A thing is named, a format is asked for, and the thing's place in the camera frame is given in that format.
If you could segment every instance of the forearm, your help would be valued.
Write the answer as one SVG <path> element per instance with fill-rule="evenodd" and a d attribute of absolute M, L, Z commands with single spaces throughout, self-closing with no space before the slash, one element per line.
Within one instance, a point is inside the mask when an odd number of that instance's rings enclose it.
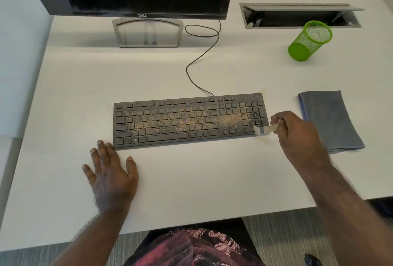
<path fill-rule="evenodd" d="M 125 218 L 117 211 L 98 214 L 51 266 L 105 266 Z"/>
<path fill-rule="evenodd" d="M 392 265 L 390 228 L 331 164 L 297 168 L 312 194 L 341 266 Z"/>

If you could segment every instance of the space bar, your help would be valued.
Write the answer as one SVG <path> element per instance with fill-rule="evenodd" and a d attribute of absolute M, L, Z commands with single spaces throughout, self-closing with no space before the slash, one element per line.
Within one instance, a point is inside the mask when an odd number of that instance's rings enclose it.
<path fill-rule="evenodd" d="M 187 132 L 181 132 L 181 133 L 178 133 L 178 134 L 149 136 L 149 137 L 147 137 L 147 141 L 148 142 L 156 142 L 156 141 L 187 139 L 187 138 L 188 138 L 188 133 Z"/>

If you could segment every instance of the pen holder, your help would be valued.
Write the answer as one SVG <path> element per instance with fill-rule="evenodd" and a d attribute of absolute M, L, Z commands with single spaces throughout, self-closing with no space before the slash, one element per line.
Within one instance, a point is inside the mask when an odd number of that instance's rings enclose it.
<path fill-rule="evenodd" d="M 307 22 L 300 35 L 288 47 L 288 53 L 294 60 L 306 61 L 322 45 L 330 42 L 332 37 L 332 31 L 325 23 Z"/>

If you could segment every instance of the gray cloth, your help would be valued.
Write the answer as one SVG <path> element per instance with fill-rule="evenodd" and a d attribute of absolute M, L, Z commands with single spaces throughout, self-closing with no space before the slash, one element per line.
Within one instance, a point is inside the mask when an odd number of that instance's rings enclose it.
<path fill-rule="evenodd" d="M 306 91 L 299 94 L 303 118 L 316 125 L 329 153 L 364 148 L 352 125 L 341 91 Z"/>

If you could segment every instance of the dirty keyboard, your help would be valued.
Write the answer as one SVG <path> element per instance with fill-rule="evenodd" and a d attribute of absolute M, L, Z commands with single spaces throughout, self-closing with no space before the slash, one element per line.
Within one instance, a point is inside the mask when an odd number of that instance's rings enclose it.
<path fill-rule="evenodd" d="M 203 141 L 252 135 L 268 125 L 262 94 L 115 103 L 113 146 Z"/>

